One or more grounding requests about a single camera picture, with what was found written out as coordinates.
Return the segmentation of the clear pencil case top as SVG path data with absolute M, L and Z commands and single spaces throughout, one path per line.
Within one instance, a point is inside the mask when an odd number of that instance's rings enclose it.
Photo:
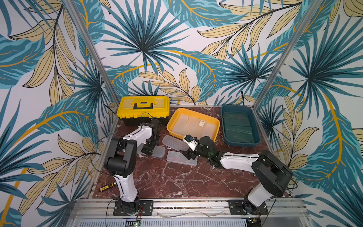
M 172 132 L 182 136 L 183 128 L 186 125 L 188 120 L 189 120 L 189 116 L 187 116 L 185 114 L 180 114 L 175 122 L 175 126 L 172 129 Z

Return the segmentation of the yellow plastic tray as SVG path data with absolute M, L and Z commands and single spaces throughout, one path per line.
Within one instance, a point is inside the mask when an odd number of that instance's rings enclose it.
M 169 123 L 167 124 L 167 130 L 169 131 L 169 134 L 174 136 L 174 137 L 177 137 L 179 139 L 182 139 L 185 135 L 182 134 L 182 136 L 178 135 L 178 134 L 175 134 L 172 132 L 172 129 L 174 128 L 175 126 L 175 122 L 177 120 L 177 118 L 179 117 L 180 114 L 185 114 L 187 116 L 189 116 L 189 118 L 191 116 L 193 117 L 196 117 L 198 119 L 201 119 L 201 120 L 205 120 L 206 123 L 212 123 L 212 124 L 215 124 L 217 129 L 216 129 L 216 132 L 215 132 L 215 140 L 217 138 L 217 135 L 218 135 L 218 131 L 219 131 L 219 127 L 220 127 L 220 121 L 217 119 L 217 118 L 214 118 L 212 116 L 209 116 L 209 115 L 206 115 L 206 114 L 203 114 L 203 113 L 199 113 L 199 112 L 196 112 L 196 111 L 193 111 L 193 110 L 190 110 L 190 109 L 186 109 L 186 108 L 178 108 L 174 114 L 172 115 Z

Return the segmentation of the yellow black toolbox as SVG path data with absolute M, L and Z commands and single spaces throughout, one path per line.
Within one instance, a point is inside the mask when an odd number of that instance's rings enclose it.
M 117 116 L 126 126 L 150 123 L 152 119 L 167 125 L 170 120 L 170 98 L 167 96 L 125 96 L 121 99 Z

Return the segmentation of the teal plastic tray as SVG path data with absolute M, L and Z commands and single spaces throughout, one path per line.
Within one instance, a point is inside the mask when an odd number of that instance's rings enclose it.
M 221 117 L 224 142 L 227 145 L 254 147 L 261 143 L 259 127 L 250 107 L 222 106 Z

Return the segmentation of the clear pencil case labelled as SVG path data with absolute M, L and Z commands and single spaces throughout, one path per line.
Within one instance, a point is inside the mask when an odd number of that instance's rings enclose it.
M 193 137 L 196 137 L 197 139 L 200 139 L 204 135 L 204 126 L 206 124 L 205 120 L 199 119 L 197 122 L 197 125 L 193 131 Z

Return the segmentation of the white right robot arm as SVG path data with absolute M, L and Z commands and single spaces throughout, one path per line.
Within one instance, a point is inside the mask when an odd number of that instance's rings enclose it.
M 181 153 L 188 159 L 206 158 L 208 163 L 219 169 L 237 169 L 255 174 L 259 184 L 251 189 L 243 199 L 242 210 L 254 214 L 265 201 L 272 197 L 282 197 L 292 181 L 292 171 L 270 151 L 258 154 L 235 154 L 218 151 L 213 140 L 204 136 L 200 139 L 186 135 L 183 141 L 189 146 Z

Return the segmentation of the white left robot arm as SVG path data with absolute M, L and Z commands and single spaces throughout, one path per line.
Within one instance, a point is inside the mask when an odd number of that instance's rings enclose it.
M 141 213 L 139 192 L 136 189 L 133 171 L 137 161 L 137 151 L 141 154 L 161 158 L 165 148 L 159 146 L 159 128 L 161 122 L 151 119 L 150 123 L 141 123 L 138 128 L 121 138 L 111 139 L 105 169 L 114 178 L 120 192 L 115 202 L 114 215 L 136 215 Z

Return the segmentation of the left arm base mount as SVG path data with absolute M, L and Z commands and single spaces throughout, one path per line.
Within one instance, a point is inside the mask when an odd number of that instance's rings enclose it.
M 117 200 L 113 211 L 114 216 L 151 216 L 153 213 L 153 200 L 135 200 L 134 202 L 125 202 Z

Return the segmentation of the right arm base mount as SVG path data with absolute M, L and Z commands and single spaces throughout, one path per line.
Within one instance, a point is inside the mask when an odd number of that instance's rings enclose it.
M 243 200 L 228 200 L 228 208 L 231 215 L 267 215 L 268 209 L 264 202 L 260 206 L 255 206 L 251 202 Z

